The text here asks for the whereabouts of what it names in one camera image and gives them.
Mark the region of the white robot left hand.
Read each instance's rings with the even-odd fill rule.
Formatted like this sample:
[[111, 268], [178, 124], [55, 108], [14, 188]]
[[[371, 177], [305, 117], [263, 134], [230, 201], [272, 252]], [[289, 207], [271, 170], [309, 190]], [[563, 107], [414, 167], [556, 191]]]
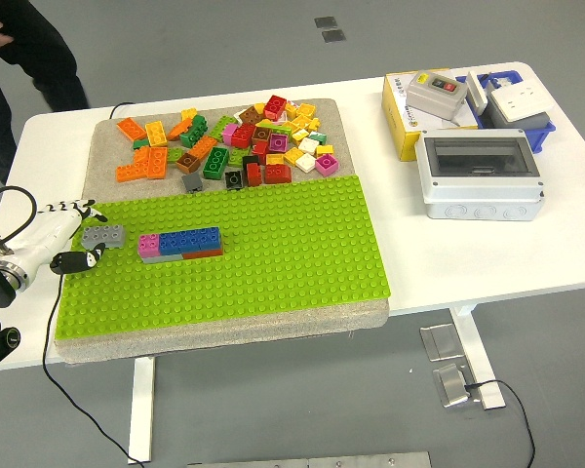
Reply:
[[17, 279], [22, 288], [28, 287], [38, 269], [51, 262], [85, 219], [107, 222], [94, 204], [94, 200], [85, 199], [46, 205], [29, 226], [7, 242], [7, 252], [0, 253], [0, 269]]

